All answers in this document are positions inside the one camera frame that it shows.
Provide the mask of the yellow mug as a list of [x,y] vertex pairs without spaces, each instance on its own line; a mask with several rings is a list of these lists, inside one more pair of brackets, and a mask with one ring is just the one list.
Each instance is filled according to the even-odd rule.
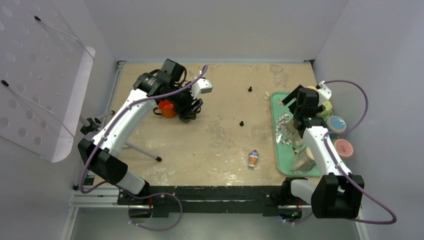
[[307,86],[306,88],[311,89],[311,90],[314,90],[314,91],[317,91],[317,88],[315,86],[312,86],[312,85]]

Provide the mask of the light green faceted mug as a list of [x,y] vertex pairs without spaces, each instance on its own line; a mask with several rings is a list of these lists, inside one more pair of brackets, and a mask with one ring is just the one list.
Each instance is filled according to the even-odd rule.
[[327,100],[322,104],[322,107],[323,110],[319,113],[319,116],[325,120],[332,114],[333,105],[329,100]]

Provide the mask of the blue glass mug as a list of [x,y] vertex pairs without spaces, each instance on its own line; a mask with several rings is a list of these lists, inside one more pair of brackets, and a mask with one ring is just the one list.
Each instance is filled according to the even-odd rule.
[[347,124],[340,116],[332,115],[326,120],[327,127],[335,133],[343,133],[347,130]]

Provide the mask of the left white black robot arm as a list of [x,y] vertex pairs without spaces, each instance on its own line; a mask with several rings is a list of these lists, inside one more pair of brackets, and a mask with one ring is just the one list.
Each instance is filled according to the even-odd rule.
[[[199,75],[187,81],[187,69],[166,59],[160,69],[154,69],[138,76],[127,99],[113,118],[91,139],[83,138],[77,145],[84,167],[79,180],[79,190],[88,194],[103,184],[111,184],[128,192],[138,205],[146,203],[150,195],[150,184],[130,171],[129,166],[119,160],[129,137],[149,112],[160,101],[169,101],[183,122],[195,120],[203,100],[201,94],[212,90],[211,82],[204,78],[209,66],[202,67]],[[93,172],[103,181],[85,189],[84,181],[88,172]]]

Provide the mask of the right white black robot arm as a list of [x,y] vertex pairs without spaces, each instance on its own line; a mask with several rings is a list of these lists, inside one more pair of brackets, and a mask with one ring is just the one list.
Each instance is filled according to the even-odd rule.
[[280,196],[288,204],[299,198],[309,203],[319,219],[354,219],[359,214],[365,183],[344,164],[326,122],[319,116],[330,96],[331,90],[324,86],[315,90],[299,85],[283,99],[292,114],[295,136],[310,149],[321,178],[318,184],[312,184],[304,177],[287,177]]

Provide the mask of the orange mug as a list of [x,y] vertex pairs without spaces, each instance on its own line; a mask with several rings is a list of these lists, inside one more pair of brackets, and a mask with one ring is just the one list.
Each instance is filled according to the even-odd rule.
[[174,105],[167,100],[160,101],[158,105],[153,109],[153,113],[155,115],[162,116],[167,119],[172,119],[177,116],[177,112]]

